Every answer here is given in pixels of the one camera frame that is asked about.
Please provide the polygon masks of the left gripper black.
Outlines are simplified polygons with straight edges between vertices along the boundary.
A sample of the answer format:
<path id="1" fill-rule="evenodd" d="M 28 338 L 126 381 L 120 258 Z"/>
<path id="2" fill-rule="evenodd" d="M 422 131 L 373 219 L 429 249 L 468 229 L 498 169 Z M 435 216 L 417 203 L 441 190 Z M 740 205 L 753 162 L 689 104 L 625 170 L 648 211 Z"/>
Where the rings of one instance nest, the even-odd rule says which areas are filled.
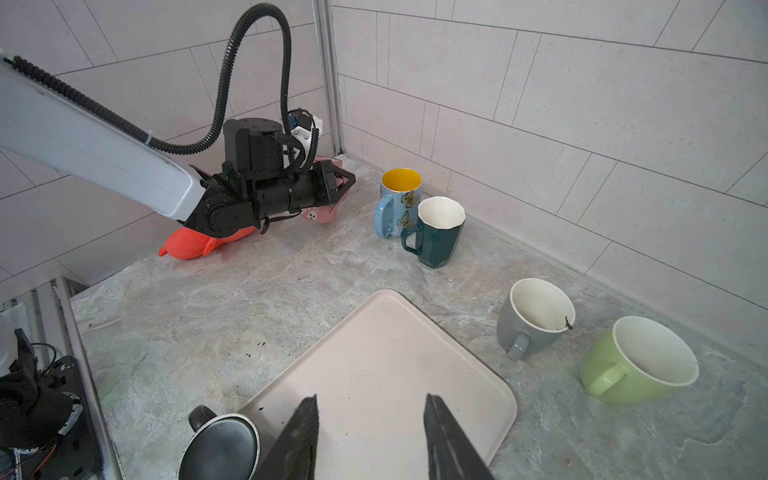
<path id="1" fill-rule="evenodd" d="M 309 173 L 314 188 L 312 207 L 336 205 L 341 198 L 338 192 L 347 192 L 356 181 L 354 174 L 330 158 L 315 161 Z"/>

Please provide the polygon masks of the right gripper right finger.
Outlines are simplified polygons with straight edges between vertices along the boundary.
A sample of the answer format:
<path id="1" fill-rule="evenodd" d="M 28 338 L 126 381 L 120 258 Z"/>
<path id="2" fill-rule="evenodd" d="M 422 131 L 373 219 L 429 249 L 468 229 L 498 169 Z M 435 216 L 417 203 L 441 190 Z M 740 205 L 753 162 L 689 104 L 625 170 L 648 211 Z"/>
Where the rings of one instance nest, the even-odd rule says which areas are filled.
<path id="1" fill-rule="evenodd" d="M 494 480 L 440 396 L 426 396 L 423 422 L 431 480 Z"/>

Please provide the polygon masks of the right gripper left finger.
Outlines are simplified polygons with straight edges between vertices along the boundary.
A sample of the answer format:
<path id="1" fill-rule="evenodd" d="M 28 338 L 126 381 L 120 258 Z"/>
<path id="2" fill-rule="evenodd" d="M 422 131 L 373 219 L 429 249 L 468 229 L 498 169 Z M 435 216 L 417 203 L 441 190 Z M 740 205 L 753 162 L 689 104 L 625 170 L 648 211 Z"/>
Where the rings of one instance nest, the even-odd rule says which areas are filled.
<path id="1" fill-rule="evenodd" d="M 254 479 L 314 480 L 319 430 L 317 396 L 306 397 L 268 455 L 259 461 Z"/>

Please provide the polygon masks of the pink glass mug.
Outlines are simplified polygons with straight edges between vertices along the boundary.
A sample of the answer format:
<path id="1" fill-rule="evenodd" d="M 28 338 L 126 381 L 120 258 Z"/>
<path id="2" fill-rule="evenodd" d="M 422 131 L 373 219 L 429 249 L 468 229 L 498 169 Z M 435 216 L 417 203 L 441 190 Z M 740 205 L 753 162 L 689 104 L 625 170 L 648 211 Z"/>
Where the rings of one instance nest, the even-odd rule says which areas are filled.
<path id="1" fill-rule="evenodd" d="M 330 158 L 330 157 L 319 157 L 316 161 L 322 161 L 322 160 L 330 160 L 332 163 L 337 167 L 343 167 L 343 161 L 337 158 Z M 336 185 L 342 186 L 347 182 L 344 178 L 336 178 Z M 348 193 L 345 193 L 342 199 L 333 205 L 328 206 L 319 206 L 319 207 L 311 207 L 307 209 L 303 209 L 300 217 L 304 220 L 314 222 L 317 224 L 329 224 L 335 221 L 338 214 L 338 207 L 341 206 L 342 203 L 346 200 L 348 197 Z"/>

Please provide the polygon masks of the light blue butterfly mug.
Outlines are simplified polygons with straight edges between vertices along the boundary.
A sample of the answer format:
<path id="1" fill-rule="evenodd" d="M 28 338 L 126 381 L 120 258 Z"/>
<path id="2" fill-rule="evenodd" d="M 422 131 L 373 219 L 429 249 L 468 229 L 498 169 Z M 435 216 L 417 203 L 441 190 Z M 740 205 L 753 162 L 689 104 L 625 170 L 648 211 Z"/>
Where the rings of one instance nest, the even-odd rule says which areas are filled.
<path id="1" fill-rule="evenodd" d="M 392 169 L 382 175 L 380 200 L 374 214 L 378 237 L 400 237 L 404 229 L 414 224 L 421 186 L 421 175 L 409 168 Z"/>

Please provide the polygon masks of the black mug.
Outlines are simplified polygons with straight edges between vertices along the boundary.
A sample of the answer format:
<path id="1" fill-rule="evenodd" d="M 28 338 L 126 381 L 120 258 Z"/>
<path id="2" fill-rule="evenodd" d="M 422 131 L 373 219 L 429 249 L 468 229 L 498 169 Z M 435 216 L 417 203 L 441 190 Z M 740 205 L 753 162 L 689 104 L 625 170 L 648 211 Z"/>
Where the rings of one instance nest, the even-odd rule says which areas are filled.
<path id="1" fill-rule="evenodd" d="M 253 479 L 262 441 L 256 425 L 239 413 L 217 415 L 205 405 L 188 415 L 194 435 L 184 449 L 177 479 Z"/>

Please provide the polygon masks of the dark green mug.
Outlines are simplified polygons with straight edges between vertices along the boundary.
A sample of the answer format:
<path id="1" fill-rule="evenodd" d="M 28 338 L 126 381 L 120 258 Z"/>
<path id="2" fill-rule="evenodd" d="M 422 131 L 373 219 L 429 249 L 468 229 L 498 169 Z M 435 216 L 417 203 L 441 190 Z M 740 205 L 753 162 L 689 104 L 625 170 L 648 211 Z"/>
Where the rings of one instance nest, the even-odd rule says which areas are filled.
<path id="1" fill-rule="evenodd" d="M 433 196 L 418 205 L 417 221 L 401 234 L 402 248 L 437 269 L 446 265 L 458 244 L 466 221 L 464 208 L 455 200 Z"/>

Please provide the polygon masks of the grey mug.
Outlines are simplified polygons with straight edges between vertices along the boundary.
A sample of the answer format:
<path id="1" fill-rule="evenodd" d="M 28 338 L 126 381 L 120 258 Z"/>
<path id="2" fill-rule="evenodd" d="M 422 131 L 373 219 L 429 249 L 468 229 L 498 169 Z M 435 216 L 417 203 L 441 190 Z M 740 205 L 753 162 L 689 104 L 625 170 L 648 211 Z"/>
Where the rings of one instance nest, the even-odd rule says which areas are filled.
<path id="1" fill-rule="evenodd" d="M 497 320 L 497 340 L 508 359 L 520 361 L 552 345 L 573 329 L 574 304 L 556 285 L 538 278 L 518 280 Z"/>

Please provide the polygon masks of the light green mug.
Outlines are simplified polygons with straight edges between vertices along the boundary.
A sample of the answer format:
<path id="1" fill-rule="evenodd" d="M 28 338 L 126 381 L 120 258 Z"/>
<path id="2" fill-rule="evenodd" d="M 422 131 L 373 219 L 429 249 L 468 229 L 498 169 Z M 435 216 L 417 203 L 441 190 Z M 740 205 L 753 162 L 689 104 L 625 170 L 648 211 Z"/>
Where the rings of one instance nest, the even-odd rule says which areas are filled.
<path id="1" fill-rule="evenodd" d="M 651 319 L 625 316 L 592 343 L 578 373 L 590 396 L 633 405 L 694 384 L 700 367 L 674 331 Z"/>

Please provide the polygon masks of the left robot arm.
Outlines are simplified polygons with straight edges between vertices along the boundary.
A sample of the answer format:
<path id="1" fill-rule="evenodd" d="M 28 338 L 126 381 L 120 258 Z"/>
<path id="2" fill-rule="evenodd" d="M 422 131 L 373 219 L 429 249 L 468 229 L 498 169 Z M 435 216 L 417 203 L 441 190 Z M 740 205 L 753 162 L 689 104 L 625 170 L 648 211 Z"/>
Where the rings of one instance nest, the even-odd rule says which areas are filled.
<path id="1" fill-rule="evenodd" d="M 155 137 L 28 60 L 1 66 L 1 145 L 141 203 L 183 229 L 217 240 L 306 209 L 338 204 L 355 176 L 317 158 L 321 120 L 287 105 L 278 120 L 229 119 L 226 107 L 239 47 L 259 19 L 282 31 L 281 90 L 290 79 L 292 38 L 284 13 L 259 3 L 239 18 L 226 46 L 209 132 L 174 144 Z"/>

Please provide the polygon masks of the beige tray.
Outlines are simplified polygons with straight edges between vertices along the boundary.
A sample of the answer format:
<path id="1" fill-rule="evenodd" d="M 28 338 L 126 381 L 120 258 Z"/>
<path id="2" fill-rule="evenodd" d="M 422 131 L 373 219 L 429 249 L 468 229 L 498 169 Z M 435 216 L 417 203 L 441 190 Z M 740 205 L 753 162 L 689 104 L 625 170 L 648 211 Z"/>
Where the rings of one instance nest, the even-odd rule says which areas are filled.
<path id="1" fill-rule="evenodd" d="M 240 410 L 273 438 L 317 399 L 318 479 L 425 479 L 427 395 L 440 396 L 484 463 L 517 416 L 510 385 L 393 290 L 370 296 Z"/>

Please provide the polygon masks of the red monster plush toy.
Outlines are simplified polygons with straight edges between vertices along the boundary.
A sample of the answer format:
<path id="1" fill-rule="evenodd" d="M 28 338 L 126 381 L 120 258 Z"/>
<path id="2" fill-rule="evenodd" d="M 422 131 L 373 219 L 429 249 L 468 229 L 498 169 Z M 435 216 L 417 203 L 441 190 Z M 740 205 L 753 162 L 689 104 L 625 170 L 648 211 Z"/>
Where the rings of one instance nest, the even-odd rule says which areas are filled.
<path id="1" fill-rule="evenodd" d="M 207 256 L 216 248 L 239 241 L 255 232 L 255 227 L 240 229 L 235 234 L 225 238 L 214 238 L 186 227 L 173 232 L 158 251 L 158 256 L 171 255 L 181 260 L 191 260 Z"/>

